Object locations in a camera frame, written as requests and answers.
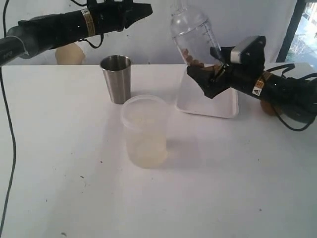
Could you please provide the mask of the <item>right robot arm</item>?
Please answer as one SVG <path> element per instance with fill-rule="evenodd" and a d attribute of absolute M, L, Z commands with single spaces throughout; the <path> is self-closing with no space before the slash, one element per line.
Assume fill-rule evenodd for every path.
<path fill-rule="evenodd" d="M 234 47 L 223 47 L 223 65 L 200 67 L 190 65 L 187 75 L 202 89 L 204 95 L 215 98 L 233 88 L 254 97 L 280 117 L 285 114 L 292 120 L 310 125 L 317 117 L 317 75 L 302 78 L 277 76 L 274 69 L 264 69 L 264 48 L 251 47 L 242 52 L 240 61 L 234 62 Z"/>

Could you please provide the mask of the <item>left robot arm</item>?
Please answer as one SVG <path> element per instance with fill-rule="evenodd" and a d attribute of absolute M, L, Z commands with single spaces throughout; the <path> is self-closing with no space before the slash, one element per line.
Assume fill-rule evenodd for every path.
<path fill-rule="evenodd" d="M 96 35 L 121 32 L 152 13 L 149 3 L 89 0 L 81 10 L 20 20 L 0 40 L 0 64 L 17 57 L 31 59 L 47 50 L 87 41 Z"/>

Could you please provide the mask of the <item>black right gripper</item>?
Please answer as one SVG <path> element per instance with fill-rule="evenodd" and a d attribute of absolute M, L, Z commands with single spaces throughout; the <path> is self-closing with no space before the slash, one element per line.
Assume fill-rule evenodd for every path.
<path fill-rule="evenodd" d="M 247 64 L 236 64 L 231 59 L 234 47 L 210 47 L 210 55 L 223 65 L 208 67 L 187 66 L 186 72 L 202 89 L 207 98 L 213 99 L 229 88 L 236 89 L 249 96 L 266 96 L 267 86 L 258 87 L 258 81 L 264 82 L 265 56 L 260 53 Z"/>

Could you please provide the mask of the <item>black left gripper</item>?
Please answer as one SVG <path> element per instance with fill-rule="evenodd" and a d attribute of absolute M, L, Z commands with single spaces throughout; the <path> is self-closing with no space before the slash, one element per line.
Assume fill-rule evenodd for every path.
<path fill-rule="evenodd" d="M 105 0 L 102 3 L 88 0 L 87 8 L 96 31 L 123 31 L 153 13 L 149 3 L 135 3 L 130 0 Z"/>

